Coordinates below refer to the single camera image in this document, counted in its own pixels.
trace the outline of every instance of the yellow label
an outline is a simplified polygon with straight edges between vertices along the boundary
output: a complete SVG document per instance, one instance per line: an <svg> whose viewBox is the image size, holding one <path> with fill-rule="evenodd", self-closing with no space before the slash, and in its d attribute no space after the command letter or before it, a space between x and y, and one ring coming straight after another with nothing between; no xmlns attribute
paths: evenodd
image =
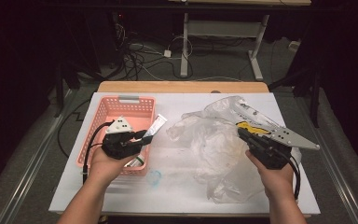
<svg viewBox="0 0 358 224"><path fill-rule="evenodd" d="M247 121L238 122L238 123L237 123L237 126L238 126L239 128L243 128L243 129L248 130L249 133L270 134L270 132L267 131L267 130L265 130L265 129L251 126Z"/></svg>

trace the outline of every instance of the hand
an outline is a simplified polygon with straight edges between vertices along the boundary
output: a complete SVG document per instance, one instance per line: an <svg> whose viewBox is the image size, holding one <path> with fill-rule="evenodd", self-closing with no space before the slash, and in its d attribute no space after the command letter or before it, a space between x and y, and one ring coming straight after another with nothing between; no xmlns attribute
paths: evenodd
<svg viewBox="0 0 358 224"><path fill-rule="evenodd" d="M124 165L135 159L136 156L133 155L122 160L116 160L106 156L103 150L98 147L92 156L88 179L92 179L92 182L107 188L120 175Z"/></svg>
<svg viewBox="0 0 358 224"><path fill-rule="evenodd" d="M281 170L269 170L259 161L249 150L246 156L257 167L261 181L265 187L265 192L270 200L294 199L293 193L293 170L286 164Z"/></svg>

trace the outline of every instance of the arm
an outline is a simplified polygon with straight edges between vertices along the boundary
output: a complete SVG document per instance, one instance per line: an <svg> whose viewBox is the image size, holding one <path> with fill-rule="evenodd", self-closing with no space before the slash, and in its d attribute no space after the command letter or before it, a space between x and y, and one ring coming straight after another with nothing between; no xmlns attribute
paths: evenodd
<svg viewBox="0 0 358 224"><path fill-rule="evenodd" d="M281 170L269 170L249 150L246 155L260 173L269 200L271 224L307 223L293 193L292 167L286 164Z"/></svg>
<svg viewBox="0 0 358 224"><path fill-rule="evenodd" d="M106 188L118 177L123 166L135 157L115 160L106 156L100 147L96 148L89 177L66 207L58 223L97 223Z"/></svg>

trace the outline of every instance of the desk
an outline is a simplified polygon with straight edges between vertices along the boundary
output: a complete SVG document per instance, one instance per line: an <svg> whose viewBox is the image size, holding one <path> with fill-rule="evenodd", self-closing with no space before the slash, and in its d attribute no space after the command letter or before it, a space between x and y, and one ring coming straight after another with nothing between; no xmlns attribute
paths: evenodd
<svg viewBox="0 0 358 224"><path fill-rule="evenodd" d="M309 6L310 0L191 0L190 3L220 3L220 4L237 4L237 5L284 5L290 7ZM255 37L255 48L248 51L249 62L254 71L255 79L263 80L260 66L257 61L257 53L263 40L264 32L267 28L269 15L264 15L261 22L239 22L239 21L191 21L188 13L185 13L183 28L183 53L181 62L181 77L187 77L188 53L187 42L189 35L213 35L213 36L234 36L234 37Z"/></svg>
<svg viewBox="0 0 358 224"><path fill-rule="evenodd" d="M208 93L221 91L231 93ZM222 82L104 82L95 93L89 111L65 166L49 211L62 212L82 185L81 168L76 157L92 121L98 98L106 94L154 96L156 113L169 121L162 127L150 146L149 167L146 176L121 175L106 191L103 205L105 215L123 216L187 216L187 217L249 217L267 216L269 202L260 192L246 203L216 204L206 198L206 186L194 179L194 156L191 150L174 145L166 130L179 121L184 112L202 110L207 104L233 95L243 96L250 105L283 124L281 112L272 93L266 92L263 83ZM310 183L302 173L299 207L306 215L319 214ZM158 183L154 174L158 172Z"/></svg>

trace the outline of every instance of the table leg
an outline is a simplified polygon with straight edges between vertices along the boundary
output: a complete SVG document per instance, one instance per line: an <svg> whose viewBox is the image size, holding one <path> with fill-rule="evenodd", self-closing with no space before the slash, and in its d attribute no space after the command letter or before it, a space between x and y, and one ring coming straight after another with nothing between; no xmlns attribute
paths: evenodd
<svg viewBox="0 0 358 224"><path fill-rule="evenodd" d="M185 20L183 23L183 51L182 61L180 66L180 76L187 77L187 66L188 66L188 49L187 49L187 38L188 38L188 13L185 13Z"/></svg>
<svg viewBox="0 0 358 224"><path fill-rule="evenodd" d="M248 51L249 60L251 62L251 66L252 66L252 68L254 70L254 74L255 74L255 79L257 81L263 80L263 75L261 74L260 66L258 65L256 56L257 56L258 50L260 49L261 41L263 40L263 35L264 35L264 32L266 31L268 21L269 21L269 15L265 15L263 17L261 24L260 24L257 38L255 40L255 49Z"/></svg>

